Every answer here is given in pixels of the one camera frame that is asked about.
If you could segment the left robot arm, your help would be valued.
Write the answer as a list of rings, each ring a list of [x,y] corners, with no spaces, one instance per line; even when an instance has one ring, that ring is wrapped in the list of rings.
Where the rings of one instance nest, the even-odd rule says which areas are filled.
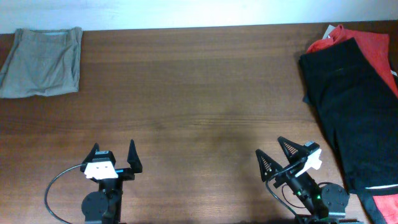
[[[142,163],[136,145],[131,140],[127,154],[129,167],[115,168],[112,151],[101,151],[95,144],[81,163],[80,171],[87,179],[98,184],[98,190],[89,193],[81,203],[85,223],[115,224],[121,222],[123,183],[133,181],[142,172]]]

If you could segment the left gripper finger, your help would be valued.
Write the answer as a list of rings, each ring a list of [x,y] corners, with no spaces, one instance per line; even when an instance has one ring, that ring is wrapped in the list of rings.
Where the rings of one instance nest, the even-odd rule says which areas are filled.
[[[87,164],[92,162],[92,160],[95,157],[96,152],[98,152],[100,149],[99,144],[96,142],[92,148],[92,150],[88,153],[88,155],[85,157],[83,160],[82,164]]]
[[[131,140],[129,145],[127,163],[130,165],[133,173],[142,173],[142,163],[137,154],[136,145],[133,139]]]

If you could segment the black shorts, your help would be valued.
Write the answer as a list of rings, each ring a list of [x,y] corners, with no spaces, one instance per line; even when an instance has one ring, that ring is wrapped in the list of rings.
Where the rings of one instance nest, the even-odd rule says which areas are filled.
[[[299,58],[350,191],[397,184],[397,97],[349,39]]]

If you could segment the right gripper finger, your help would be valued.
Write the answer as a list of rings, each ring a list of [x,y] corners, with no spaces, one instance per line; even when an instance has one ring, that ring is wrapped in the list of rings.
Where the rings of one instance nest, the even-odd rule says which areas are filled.
[[[278,137],[277,140],[290,164],[308,156],[308,150],[305,146],[292,142],[282,136]]]
[[[272,176],[275,176],[276,179],[280,179],[281,175],[279,172],[282,171],[282,166],[269,157],[265,152],[260,149],[256,150],[256,157],[259,163],[260,173],[261,173],[261,180],[263,182],[267,180],[271,180]]]

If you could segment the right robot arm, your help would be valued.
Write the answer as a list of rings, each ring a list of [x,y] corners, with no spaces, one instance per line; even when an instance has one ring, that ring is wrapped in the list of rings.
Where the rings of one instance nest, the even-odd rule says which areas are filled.
[[[318,170],[322,161],[320,145],[309,141],[304,145],[297,144],[282,136],[277,138],[289,164],[282,167],[264,151],[255,151],[261,179],[270,194],[294,215],[295,223],[339,223],[344,219],[345,208],[349,202],[349,193],[340,185],[331,182],[316,183],[308,174],[309,169]],[[292,205],[283,202],[270,188],[288,186],[300,200],[309,215],[299,215]]]

